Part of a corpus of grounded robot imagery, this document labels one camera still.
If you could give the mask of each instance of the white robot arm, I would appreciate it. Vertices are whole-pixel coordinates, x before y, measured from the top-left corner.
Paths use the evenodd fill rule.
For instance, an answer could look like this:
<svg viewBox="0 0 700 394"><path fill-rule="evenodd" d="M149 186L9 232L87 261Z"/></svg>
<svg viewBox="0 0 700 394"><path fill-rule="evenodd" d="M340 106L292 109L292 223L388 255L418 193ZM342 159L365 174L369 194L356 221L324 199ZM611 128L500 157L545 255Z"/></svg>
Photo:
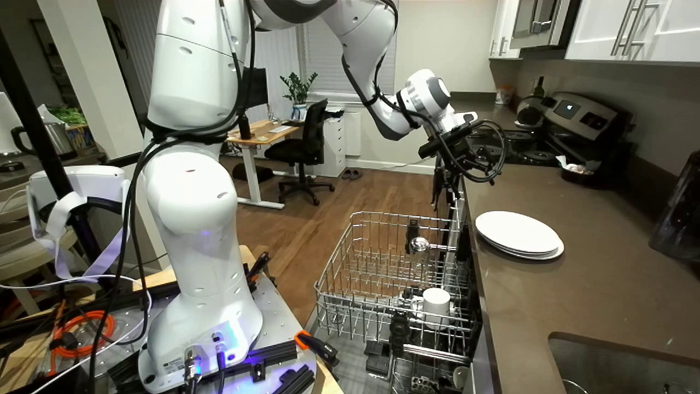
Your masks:
<svg viewBox="0 0 700 394"><path fill-rule="evenodd" d="M392 0L162 0L146 128L153 141L182 144L153 156L144 176L182 293L155 317L141 353L149 391L183 386L189 366L206 376L240 364L265 324L240 268L236 191L206 144L220 142L242 117L236 102L255 18L284 28L320 15L342 39L345 74L385 137L418 128L451 133L475 120L456 113L429 71L394 97L377 88L398 21Z"/></svg>

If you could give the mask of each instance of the baseboard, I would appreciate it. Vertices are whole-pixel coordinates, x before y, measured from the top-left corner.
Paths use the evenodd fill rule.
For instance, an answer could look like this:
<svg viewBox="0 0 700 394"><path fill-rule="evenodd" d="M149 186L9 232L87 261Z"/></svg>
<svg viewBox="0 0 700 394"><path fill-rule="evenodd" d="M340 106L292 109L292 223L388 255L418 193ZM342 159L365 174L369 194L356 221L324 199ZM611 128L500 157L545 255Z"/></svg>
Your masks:
<svg viewBox="0 0 700 394"><path fill-rule="evenodd" d="M381 163L381 159L362 159L348 157L350 169L377 169L377 171L394 171L394 174L420 174L433 176L433 163Z"/></svg>

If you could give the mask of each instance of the potted plant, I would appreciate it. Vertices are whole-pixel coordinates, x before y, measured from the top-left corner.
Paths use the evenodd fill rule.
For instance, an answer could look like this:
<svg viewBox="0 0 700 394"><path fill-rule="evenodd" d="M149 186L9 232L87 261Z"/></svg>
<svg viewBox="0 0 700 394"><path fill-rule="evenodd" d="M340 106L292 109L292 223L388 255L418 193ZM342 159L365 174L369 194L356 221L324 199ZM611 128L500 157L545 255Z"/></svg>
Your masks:
<svg viewBox="0 0 700 394"><path fill-rule="evenodd" d="M295 123L304 123L306 119L306 98L308 98L308 90L316 82L317 73L312 73L308 78L301 78L298 73L289 73L289 77L280 77L282 84L287 86L287 94L284 98L292 100L292 120Z"/></svg>

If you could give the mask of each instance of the kitchen sink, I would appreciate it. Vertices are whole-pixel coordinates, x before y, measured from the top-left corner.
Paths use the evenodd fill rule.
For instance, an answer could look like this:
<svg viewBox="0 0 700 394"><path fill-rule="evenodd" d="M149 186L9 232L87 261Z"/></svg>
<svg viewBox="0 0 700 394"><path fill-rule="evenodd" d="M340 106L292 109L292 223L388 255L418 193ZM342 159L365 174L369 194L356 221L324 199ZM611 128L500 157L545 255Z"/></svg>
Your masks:
<svg viewBox="0 0 700 394"><path fill-rule="evenodd" d="M549 348L566 394L700 394L700 361L560 333Z"/></svg>

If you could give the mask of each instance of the wire dish rack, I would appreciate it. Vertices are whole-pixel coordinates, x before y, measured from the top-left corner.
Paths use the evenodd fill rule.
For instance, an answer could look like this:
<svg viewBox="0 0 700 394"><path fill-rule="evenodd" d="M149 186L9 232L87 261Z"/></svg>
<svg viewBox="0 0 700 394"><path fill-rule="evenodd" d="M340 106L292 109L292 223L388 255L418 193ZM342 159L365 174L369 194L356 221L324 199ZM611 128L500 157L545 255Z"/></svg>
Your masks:
<svg viewBox="0 0 700 394"><path fill-rule="evenodd" d="M392 356L469 364L481 315L472 268L451 246L448 220L355 213L316 282L317 326L331 338L388 342ZM423 310L423 292L451 293L444 315Z"/></svg>

